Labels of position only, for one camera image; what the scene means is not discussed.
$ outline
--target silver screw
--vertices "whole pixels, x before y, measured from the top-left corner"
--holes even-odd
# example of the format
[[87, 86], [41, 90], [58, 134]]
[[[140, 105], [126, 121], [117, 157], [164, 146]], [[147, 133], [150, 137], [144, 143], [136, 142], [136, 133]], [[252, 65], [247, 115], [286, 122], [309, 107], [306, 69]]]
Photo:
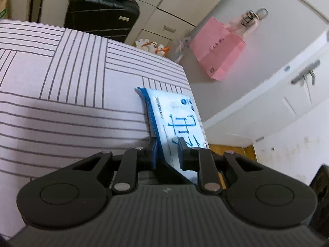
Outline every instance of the silver screw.
[[204, 188], [208, 191], [219, 191], [221, 186], [220, 184], [217, 184], [217, 183], [207, 183], [204, 185]]
[[127, 191], [128, 189], [130, 189], [130, 185], [128, 183], [116, 183], [114, 185], [114, 189], [116, 189], [117, 191]]

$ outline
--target gray wall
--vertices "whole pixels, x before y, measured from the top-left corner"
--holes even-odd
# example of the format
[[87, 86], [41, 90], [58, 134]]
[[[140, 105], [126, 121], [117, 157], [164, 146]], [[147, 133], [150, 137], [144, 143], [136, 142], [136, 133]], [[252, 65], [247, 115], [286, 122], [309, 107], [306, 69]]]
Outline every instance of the gray wall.
[[212, 16], [226, 23], [248, 9], [265, 7], [269, 16], [245, 42], [247, 46], [226, 78], [211, 80], [187, 49], [181, 62], [202, 121], [222, 111], [256, 88], [309, 46], [327, 23], [299, 0], [222, 0], [192, 32], [197, 34]]

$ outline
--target suitcase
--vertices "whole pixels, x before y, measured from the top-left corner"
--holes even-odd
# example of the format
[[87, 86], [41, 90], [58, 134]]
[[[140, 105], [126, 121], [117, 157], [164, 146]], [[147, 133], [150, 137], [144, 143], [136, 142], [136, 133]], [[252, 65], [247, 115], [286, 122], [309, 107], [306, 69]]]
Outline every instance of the suitcase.
[[135, 0], [70, 0], [64, 27], [124, 43], [138, 16]]

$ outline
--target mattress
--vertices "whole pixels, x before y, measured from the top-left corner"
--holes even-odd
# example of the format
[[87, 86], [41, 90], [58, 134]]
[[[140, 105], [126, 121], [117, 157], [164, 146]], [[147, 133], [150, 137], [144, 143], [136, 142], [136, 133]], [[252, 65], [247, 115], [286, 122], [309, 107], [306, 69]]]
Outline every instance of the mattress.
[[147, 145], [137, 87], [193, 99], [183, 68], [169, 59], [81, 31], [0, 20], [3, 236], [24, 227], [16, 195], [29, 181], [100, 151]]

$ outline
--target drawer handle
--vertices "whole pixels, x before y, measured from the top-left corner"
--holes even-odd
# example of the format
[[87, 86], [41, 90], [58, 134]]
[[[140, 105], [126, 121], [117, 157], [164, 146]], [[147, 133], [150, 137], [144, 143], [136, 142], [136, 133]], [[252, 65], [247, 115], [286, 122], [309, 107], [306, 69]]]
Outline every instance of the drawer handle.
[[167, 31], [170, 31], [171, 33], [175, 33], [176, 32], [176, 29], [169, 28], [166, 25], [163, 26], [163, 29], [165, 29]]

